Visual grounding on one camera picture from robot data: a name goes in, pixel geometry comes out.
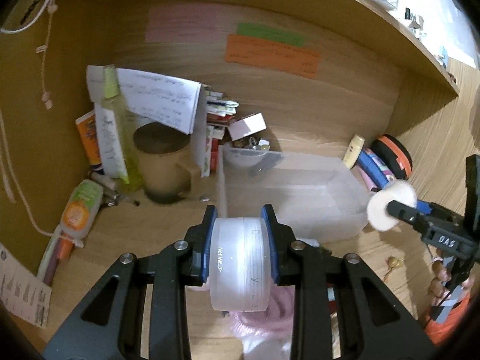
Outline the right hand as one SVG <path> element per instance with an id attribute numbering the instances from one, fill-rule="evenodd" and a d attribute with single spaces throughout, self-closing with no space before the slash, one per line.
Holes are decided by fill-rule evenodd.
<path id="1" fill-rule="evenodd" d="M 444 287 L 444 283 L 447 283 L 451 279 L 450 271 L 444 267 L 441 258 L 436 258 L 432 264 L 433 280 L 428 287 L 428 295 L 431 306 L 438 306 L 441 301 L 448 295 L 449 291 Z M 461 285 L 461 292 L 458 296 L 459 300 L 463 300 L 470 294 L 471 289 L 475 283 L 475 275 L 465 280 Z"/>

